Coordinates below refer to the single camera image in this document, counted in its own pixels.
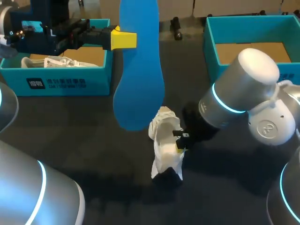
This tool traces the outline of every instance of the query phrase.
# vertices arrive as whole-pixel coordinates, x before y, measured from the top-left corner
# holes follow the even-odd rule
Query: robotic arm
[[[69,0],[31,0],[19,8],[13,0],[0,5],[1,49],[12,53],[60,55],[84,44],[102,45],[104,50],[136,48],[137,34],[121,32],[119,26],[96,29],[90,20],[70,19]]]
[[[248,113],[251,134],[267,145],[281,145],[295,133],[300,123],[300,86],[279,79],[279,69],[265,53],[243,50],[199,103],[183,110],[184,131],[179,149],[211,139],[231,121]]]

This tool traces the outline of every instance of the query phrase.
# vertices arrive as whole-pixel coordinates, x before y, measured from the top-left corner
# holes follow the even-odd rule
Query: cardboard bottom
[[[216,44],[221,64],[230,64],[246,48],[258,49],[269,55],[276,63],[291,63],[291,59],[281,42],[246,43],[246,44]]]
[[[105,50],[102,47],[81,47],[78,50],[68,49],[60,55],[78,62],[87,62],[102,67],[104,64]],[[32,60],[43,60],[47,55],[31,54]]]

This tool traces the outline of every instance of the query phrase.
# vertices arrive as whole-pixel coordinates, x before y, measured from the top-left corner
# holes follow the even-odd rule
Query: glowing blue ring
[[[2,91],[0,89],[0,105],[1,105],[1,103],[2,103]]]
[[[42,188],[41,188],[41,192],[39,193],[39,197],[38,197],[38,200],[37,200],[37,204],[36,206],[34,207],[34,210],[31,214],[31,216],[29,217],[27,223],[25,223],[25,225],[31,225],[31,223],[33,222],[34,218],[36,217],[37,213],[38,213],[38,210],[39,208],[41,207],[41,204],[42,204],[42,201],[43,201],[43,198],[44,198],[44,195],[45,195],[45,190],[46,190],[46,170],[43,166],[43,164],[38,161],[38,163],[40,164],[41,166],[41,169],[42,169],[42,175],[43,175],[43,179],[42,179]]]
[[[244,113],[245,111],[237,111],[237,110],[234,110],[232,108],[229,108],[228,106],[226,106],[222,101],[221,99],[219,99],[219,97],[217,96],[216,94],[216,91],[215,91],[215,84],[212,85],[212,93],[213,95],[215,96],[216,100],[220,103],[221,106],[223,106],[225,109],[233,112],[233,113]]]
[[[290,211],[290,213],[292,214],[292,216],[298,221],[298,223],[300,223],[300,219],[296,216],[296,214],[293,212],[293,210],[291,209],[291,207],[289,206],[289,204],[287,203],[286,199],[285,199],[285,195],[283,194],[283,189],[282,189],[282,176],[283,176],[283,172],[286,168],[287,164],[285,165],[285,167],[283,168],[281,175],[280,175],[280,192],[282,195],[282,199],[285,202],[285,205],[287,207],[287,209]]]

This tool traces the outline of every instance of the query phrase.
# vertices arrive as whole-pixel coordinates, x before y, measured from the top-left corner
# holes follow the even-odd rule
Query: white shoelace
[[[63,57],[60,62],[63,62],[66,64],[66,66],[68,66],[70,63],[72,63],[74,66],[80,66],[80,63],[76,60],[72,60],[68,57]]]

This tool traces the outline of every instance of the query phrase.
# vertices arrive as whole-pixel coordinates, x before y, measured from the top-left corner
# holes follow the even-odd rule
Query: cardboard box
[[[68,49],[60,55],[78,62],[87,62],[102,67],[104,64],[105,50],[102,47],[81,47],[78,50]],[[31,54],[32,60],[43,60],[47,55]]]
[[[249,43],[249,44],[216,44],[221,64],[230,64],[246,48],[258,49],[269,55],[275,62],[291,63],[282,42]]]
[[[280,71],[279,81],[300,85],[300,22],[294,15],[208,17],[203,51],[214,83],[244,48],[268,54]]]
[[[109,26],[108,19],[90,20],[91,26]],[[99,67],[20,68],[24,57],[44,59],[44,55],[19,53],[5,59],[0,72],[7,85],[17,96],[107,96],[110,94],[113,52],[104,51],[102,46],[84,45],[67,50],[63,56]]]

